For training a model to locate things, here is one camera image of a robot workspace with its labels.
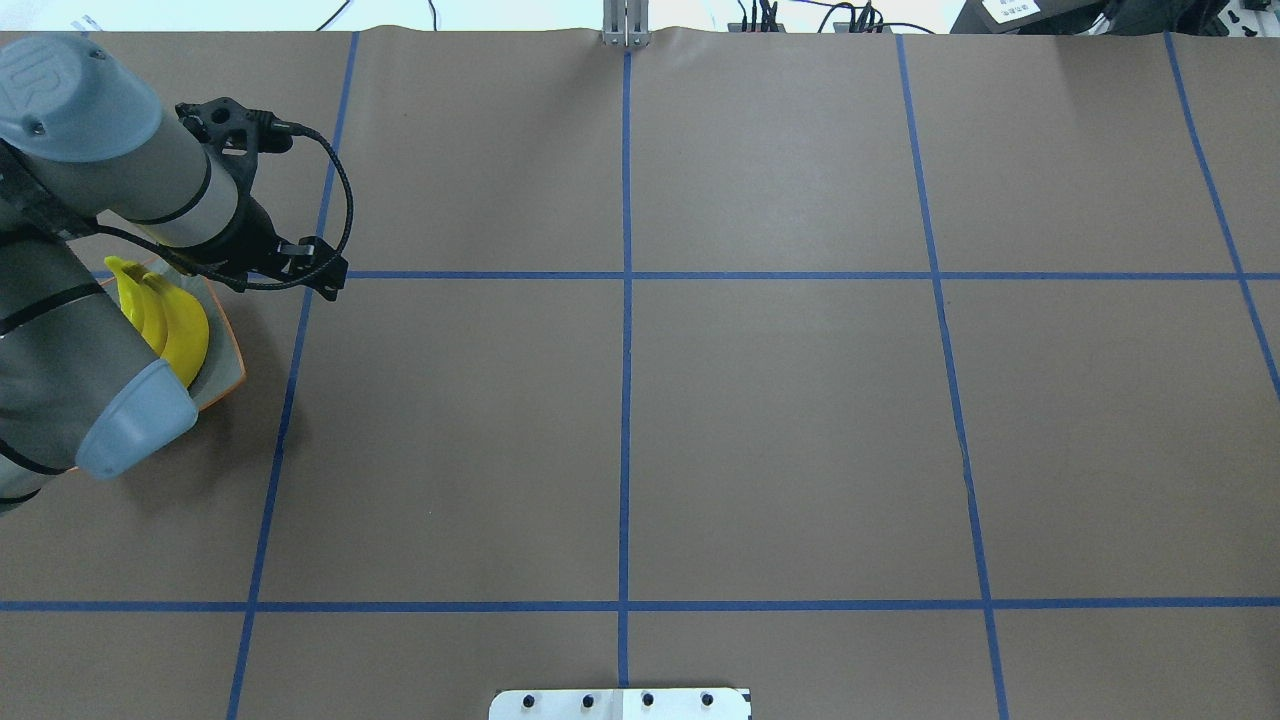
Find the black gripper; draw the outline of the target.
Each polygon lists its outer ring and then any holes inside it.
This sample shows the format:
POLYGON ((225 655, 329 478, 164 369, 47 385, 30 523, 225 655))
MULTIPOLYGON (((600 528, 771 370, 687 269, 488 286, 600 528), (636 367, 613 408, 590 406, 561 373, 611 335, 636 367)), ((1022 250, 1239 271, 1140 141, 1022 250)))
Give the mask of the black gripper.
POLYGON ((283 284, 305 287, 335 302, 346 287, 349 269, 346 258, 319 236, 283 240, 252 195, 259 155, 291 150, 294 126, 271 111, 248 109, 229 97, 179 102, 175 114, 210 160, 205 197, 230 200, 229 218, 205 222, 196 231, 200 242, 179 249, 178 254, 191 264, 237 281, 250 272, 265 270, 283 284))

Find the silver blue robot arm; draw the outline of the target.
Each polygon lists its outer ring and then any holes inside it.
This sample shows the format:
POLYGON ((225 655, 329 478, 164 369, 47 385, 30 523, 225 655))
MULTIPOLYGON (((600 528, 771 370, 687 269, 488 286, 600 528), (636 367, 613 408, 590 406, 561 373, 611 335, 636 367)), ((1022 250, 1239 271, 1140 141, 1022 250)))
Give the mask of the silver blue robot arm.
POLYGON ((174 109, 82 35, 3 46, 3 511, 79 469, 110 479, 189 430, 198 409, 73 250, 111 213, 175 264, 284 279, 253 199, 291 132, 227 97, 174 109))

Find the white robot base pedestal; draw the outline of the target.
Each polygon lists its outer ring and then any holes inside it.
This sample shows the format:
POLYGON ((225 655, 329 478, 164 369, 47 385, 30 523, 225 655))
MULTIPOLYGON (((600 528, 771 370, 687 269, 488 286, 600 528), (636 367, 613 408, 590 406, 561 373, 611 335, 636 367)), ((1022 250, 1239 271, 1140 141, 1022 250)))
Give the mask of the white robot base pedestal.
POLYGON ((489 719, 751 719, 750 692, 712 688, 503 691, 489 719))

